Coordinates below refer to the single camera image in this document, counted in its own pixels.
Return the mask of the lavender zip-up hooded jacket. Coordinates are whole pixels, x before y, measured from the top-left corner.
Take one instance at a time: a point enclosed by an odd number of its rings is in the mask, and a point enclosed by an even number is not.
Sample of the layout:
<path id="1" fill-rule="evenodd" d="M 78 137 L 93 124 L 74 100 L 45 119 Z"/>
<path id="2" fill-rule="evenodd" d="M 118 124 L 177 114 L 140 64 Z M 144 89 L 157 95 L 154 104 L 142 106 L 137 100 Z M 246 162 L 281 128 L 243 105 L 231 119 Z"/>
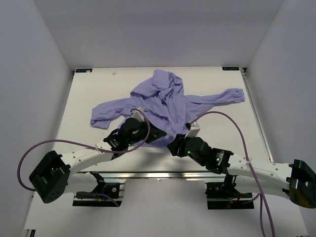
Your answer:
<path id="1" fill-rule="evenodd" d="M 138 84 L 130 97 L 108 101 L 92 109 L 90 125 L 108 129 L 111 121 L 131 116 L 131 109 L 142 107 L 144 114 L 166 136 L 149 144 L 150 147 L 166 147 L 177 134 L 187 132 L 185 124 L 197 116 L 221 106 L 245 101 L 241 88 L 229 88 L 215 95 L 185 95 L 180 77 L 172 72 L 154 70 L 153 76 Z"/>

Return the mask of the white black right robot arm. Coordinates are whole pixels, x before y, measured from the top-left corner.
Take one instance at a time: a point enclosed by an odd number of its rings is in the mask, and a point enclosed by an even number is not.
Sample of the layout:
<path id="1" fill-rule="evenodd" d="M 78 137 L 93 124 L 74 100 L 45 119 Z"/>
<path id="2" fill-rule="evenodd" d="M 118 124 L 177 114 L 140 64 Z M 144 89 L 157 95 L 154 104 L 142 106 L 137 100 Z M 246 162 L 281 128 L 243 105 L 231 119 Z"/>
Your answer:
<path id="1" fill-rule="evenodd" d="M 190 157 L 216 174 L 254 178 L 261 192 L 289 198 L 294 204 L 316 207 L 316 173 L 302 160 L 293 163 L 248 161 L 228 150 L 210 147 L 199 137 L 178 134 L 167 145 L 173 156 Z"/>

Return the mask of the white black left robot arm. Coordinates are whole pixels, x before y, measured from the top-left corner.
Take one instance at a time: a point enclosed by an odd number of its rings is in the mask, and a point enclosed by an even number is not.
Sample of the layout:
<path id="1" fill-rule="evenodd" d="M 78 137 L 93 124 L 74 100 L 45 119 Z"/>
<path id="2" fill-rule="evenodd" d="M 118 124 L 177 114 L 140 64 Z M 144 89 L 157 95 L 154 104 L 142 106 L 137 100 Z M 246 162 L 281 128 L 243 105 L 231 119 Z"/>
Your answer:
<path id="1" fill-rule="evenodd" d="M 96 172 L 82 170 L 112 161 L 129 151 L 130 146 L 150 144 L 166 136 L 150 122 L 128 118 L 118 129 L 94 146 L 66 154 L 48 152 L 29 176 L 43 203 L 51 203 L 64 193 L 85 192 L 99 197 L 104 192 L 104 179 Z"/>

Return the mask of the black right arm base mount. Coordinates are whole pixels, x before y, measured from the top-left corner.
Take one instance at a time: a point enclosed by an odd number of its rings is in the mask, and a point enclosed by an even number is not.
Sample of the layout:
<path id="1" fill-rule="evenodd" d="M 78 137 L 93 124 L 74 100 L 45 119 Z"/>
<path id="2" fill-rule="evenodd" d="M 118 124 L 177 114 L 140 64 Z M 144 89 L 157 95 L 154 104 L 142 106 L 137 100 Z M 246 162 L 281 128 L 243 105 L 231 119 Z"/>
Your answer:
<path id="1" fill-rule="evenodd" d="M 252 193 L 241 193 L 236 189 L 236 176 L 205 182 L 208 210 L 254 209 Z"/>

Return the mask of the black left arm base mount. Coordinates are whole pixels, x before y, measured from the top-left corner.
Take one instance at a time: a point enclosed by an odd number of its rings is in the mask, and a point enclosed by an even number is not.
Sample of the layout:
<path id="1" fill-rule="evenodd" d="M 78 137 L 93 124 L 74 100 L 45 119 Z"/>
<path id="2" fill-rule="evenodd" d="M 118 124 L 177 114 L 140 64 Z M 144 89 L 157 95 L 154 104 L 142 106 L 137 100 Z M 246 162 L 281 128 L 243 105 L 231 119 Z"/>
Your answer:
<path id="1" fill-rule="evenodd" d="M 87 175 L 92 190 L 76 192 L 73 206 L 120 207 L 124 197 L 125 182 L 106 180 L 98 172 L 80 173 Z"/>

